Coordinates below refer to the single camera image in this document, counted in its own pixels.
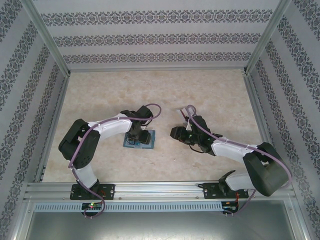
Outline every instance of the enclosure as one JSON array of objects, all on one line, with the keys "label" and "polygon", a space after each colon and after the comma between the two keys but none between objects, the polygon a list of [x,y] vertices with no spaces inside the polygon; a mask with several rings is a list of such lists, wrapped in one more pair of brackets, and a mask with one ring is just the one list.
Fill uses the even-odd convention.
[{"label": "enclosure", "polygon": [[[0,239],[320,239],[319,0],[0,6]],[[71,200],[59,143],[77,119],[150,103],[162,107],[147,126],[154,148],[125,148],[124,134],[99,142],[91,165],[112,200],[84,219],[90,201]],[[235,199],[198,186],[245,166],[170,137],[189,104],[212,133],[272,144],[292,185],[269,197],[248,189],[243,213],[221,214]]]}]

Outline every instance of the patterned wallpaper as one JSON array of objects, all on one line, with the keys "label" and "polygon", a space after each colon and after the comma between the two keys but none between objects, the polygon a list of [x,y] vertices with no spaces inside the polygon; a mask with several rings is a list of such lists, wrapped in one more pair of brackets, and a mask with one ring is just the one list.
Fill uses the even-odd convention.
[{"label": "patterned wallpaper", "polygon": [[317,1],[293,0],[251,73],[311,239],[320,239],[319,16]]},{"label": "patterned wallpaper", "polygon": [[0,240],[33,182],[64,77],[18,0],[0,0]]},{"label": "patterned wallpaper", "polygon": [[279,0],[35,0],[71,70],[245,67]]}]

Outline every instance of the marble-patterned surface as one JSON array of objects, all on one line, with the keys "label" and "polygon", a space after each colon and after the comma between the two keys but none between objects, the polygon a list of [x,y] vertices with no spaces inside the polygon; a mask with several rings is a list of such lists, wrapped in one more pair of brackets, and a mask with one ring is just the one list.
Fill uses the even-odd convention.
[{"label": "marble-patterned surface", "polygon": [[[260,144],[261,137],[240,70],[130,71],[72,73],[55,132],[44,182],[74,182],[58,145],[77,119],[99,121],[148,103],[162,114],[154,149],[123,147],[124,134],[98,144],[92,168],[100,181],[218,180],[244,166],[232,159],[193,152],[170,137],[181,126],[176,109],[193,104],[212,132],[235,141]],[[158,109],[150,107],[154,114]]]}]

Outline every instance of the white arm casing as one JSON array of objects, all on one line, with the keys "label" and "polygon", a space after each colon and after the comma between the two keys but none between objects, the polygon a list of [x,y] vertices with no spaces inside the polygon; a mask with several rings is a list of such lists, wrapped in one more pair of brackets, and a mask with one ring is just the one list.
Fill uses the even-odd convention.
[{"label": "white arm casing", "polygon": [[[227,157],[239,163],[245,164],[243,157],[247,153],[253,152],[253,150],[247,149],[245,147],[233,145],[228,142],[226,143],[225,141],[227,140],[227,138],[225,137],[220,137],[219,139],[215,140],[211,145],[213,153],[216,156]],[[253,148],[257,148],[257,145],[249,145],[249,146]],[[226,177],[225,182],[229,186],[229,188],[233,191],[237,191],[239,189],[255,189],[246,169],[237,170],[231,173],[229,176]]]},{"label": "white arm casing", "polygon": [[[124,114],[118,114],[112,118],[121,118],[121,117],[127,117]],[[92,127],[97,122],[88,122],[89,126]],[[126,133],[130,130],[132,125],[131,120],[129,119],[119,119],[119,120],[112,120],[105,122],[103,124],[100,124],[99,126],[95,127],[94,130],[98,131],[100,133],[99,141],[104,140],[106,138],[109,138],[116,134],[122,134]],[[94,174],[94,171],[92,170],[91,164],[89,163],[83,168],[75,169],[76,174],[79,178],[79,180],[87,187],[91,188],[96,182],[97,177]]]}]

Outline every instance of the pink cable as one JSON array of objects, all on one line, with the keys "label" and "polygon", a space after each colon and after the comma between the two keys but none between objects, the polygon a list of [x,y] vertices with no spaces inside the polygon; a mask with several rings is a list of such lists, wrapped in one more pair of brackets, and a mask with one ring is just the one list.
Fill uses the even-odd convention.
[{"label": "pink cable", "polygon": [[101,203],[103,204],[103,207],[101,208],[101,210],[94,216],[87,216],[86,215],[86,211],[88,210],[85,209],[84,212],[83,212],[83,215],[85,218],[90,218],[90,219],[93,219],[93,218],[96,218],[98,217],[100,214],[102,214],[106,208],[106,202],[104,200],[104,198],[102,196],[100,196],[99,194],[95,193],[94,191],[91,191],[88,187],[86,187],[80,180],[79,180],[79,177],[77,176],[77,173],[74,169],[74,161],[78,155],[78,152],[82,146],[82,144],[84,143],[85,139],[87,138],[87,136],[89,135],[89,133],[96,127],[98,127],[99,125],[101,124],[104,124],[104,123],[107,123],[107,122],[110,122],[110,121],[115,121],[115,120],[137,120],[137,121],[149,121],[149,120],[152,120],[152,119],[156,119],[157,117],[159,117],[159,115],[161,114],[162,112],[162,108],[159,104],[156,104],[156,103],[149,103],[147,105],[145,105],[146,107],[148,106],[157,106],[159,108],[159,113],[156,115],[156,116],[153,116],[153,117],[149,117],[149,118],[138,118],[138,117],[128,117],[128,116],[122,116],[122,117],[113,117],[113,118],[109,118],[109,119],[105,119],[105,120],[102,120],[100,122],[98,122],[97,124],[93,125],[92,127],[90,127],[88,129],[88,131],[86,131],[86,133],[84,134],[83,138],[81,139],[78,147],[76,148],[70,162],[69,162],[69,165],[68,165],[68,168],[71,169],[75,179],[77,180],[77,182],[85,189],[87,190],[89,193],[95,195],[96,197],[98,197],[99,199],[101,199]]},{"label": "pink cable", "polygon": [[[193,118],[193,116],[191,115],[191,113],[189,112],[189,109],[192,108],[193,110],[195,110],[195,106],[193,105],[188,105],[185,110],[186,112],[188,113],[188,116],[189,118],[192,120],[192,122],[199,128],[201,129],[203,132],[205,132],[206,134],[208,134],[210,137],[213,137],[214,139],[216,140],[219,140],[219,141],[222,141],[222,142],[225,142],[225,143],[230,143],[230,144],[233,144],[233,145],[236,145],[236,146],[239,146],[239,147],[242,147],[242,148],[247,148],[247,149],[250,149],[250,150],[253,150],[253,151],[256,151],[260,154],[263,154],[269,158],[271,158],[272,160],[274,160],[276,163],[278,163],[286,172],[286,174],[288,175],[288,182],[286,183],[286,185],[282,186],[281,188],[282,189],[285,189],[287,188],[291,182],[292,182],[292,176],[291,176],[291,173],[289,171],[289,169],[279,160],[277,159],[276,157],[272,156],[271,154],[265,152],[265,151],[262,151],[260,149],[257,149],[257,148],[254,148],[254,147],[251,147],[249,145],[245,145],[245,144],[242,144],[242,143],[238,143],[238,142],[235,142],[235,141],[231,141],[231,140],[228,140],[228,139],[220,139],[219,137],[213,135],[212,133],[208,132],[207,130],[205,130],[203,127],[201,127]],[[245,202],[245,204],[242,206],[242,208],[237,212],[241,212],[249,203],[249,201],[253,198],[254,194],[256,193],[256,190],[253,191],[253,193],[251,194],[251,196],[248,198],[248,200]]]}]

